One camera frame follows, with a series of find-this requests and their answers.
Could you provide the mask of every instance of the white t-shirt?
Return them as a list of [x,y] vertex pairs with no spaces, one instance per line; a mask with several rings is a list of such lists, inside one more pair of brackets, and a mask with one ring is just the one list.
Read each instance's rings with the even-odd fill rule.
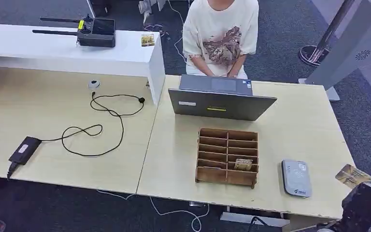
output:
[[235,0],[216,11],[208,0],[195,0],[183,28],[183,53],[202,56],[216,76],[226,76],[238,56],[254,54],[258,36],[258,1]]

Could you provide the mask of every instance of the white counter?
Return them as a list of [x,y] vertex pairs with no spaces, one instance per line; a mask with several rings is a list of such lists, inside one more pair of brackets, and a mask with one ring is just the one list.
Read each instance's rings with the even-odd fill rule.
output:
[[116,46],[103,48],[79,46],[75,36],[36,34],[33,29],[77,31],[0,24],[0,67],[146,76],[158,104],[165,78],[158,32],[153,32],[155,46],[141,47],[141,35],[151,32],[117,30]]

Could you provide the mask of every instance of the floor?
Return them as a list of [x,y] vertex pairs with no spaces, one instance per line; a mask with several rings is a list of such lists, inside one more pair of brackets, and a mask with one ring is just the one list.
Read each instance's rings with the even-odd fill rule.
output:
[[[251,79],[295,83],[299,77],[312,73],[314,68],[302,63],[297,52],[304,45],[316,44],[328,26],[315,1],[259,0],[257,54],[245,63]],[[137,2],[119,0],[116,3],[109,17],[116,19],[118,29],[142,30],[143,17],[138,13]],[[173,1],[172,5],[185,18],[187,2]],[[40,22],[39,17],[79,18],[88,12],[86,0],[0,0],[1,24],[62,26],[64,24]],[[162,40],[166,73],[182,74],[185,64],[173,46],[180,38],[181,20],[168,4],[162,12],[157,13],[156,9],[154,12],[155,23],[162,24],[170,35],[170,40]],[[357,167],[371,174],[371,84],[356,70],[335,87],[342,101],[333,103],[332,108],[349,150]],[[126,202],[90,189],[23,181],[0,182],[0,186],[0,219],[7,222],[10,232],[192,231],[191,216],[179,213],[160,217],[147,197],[135,196]],[[189,208],[186,202],[180,201],[156,199],[156,205],[163,212],[185,209],[198,215],[205,213],[205,209]],[[219,221],[222,210],[220,206],[212,206],[209,215],[201,219],[202,232],[247,230],[246,224]],[[278,228],[255,229],[280,231]]]

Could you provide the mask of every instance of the gray power bank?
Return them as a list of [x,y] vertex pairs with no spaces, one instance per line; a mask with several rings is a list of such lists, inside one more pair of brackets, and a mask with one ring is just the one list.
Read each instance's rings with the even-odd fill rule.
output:
[[288,194],[300,197],[310,197],[312,195],[308,165],[305,162],[283,160],[282,176],[284,178],[284,188]]

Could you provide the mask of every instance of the round base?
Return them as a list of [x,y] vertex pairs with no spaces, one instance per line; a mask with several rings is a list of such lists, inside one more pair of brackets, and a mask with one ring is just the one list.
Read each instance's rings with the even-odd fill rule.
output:
[[329,50],[324,49],[324,52],[321,54],[319,59],[314,63],[314,62],[310,62],[309,58],[311,57],[315,49],[316,49],[316,46],[314,45],[305,46],[300,49],[300,51],[298,52],[298,56],[305,64],[318,67],[321,64],[321,62],[325,59],[325,57],[329,54]]

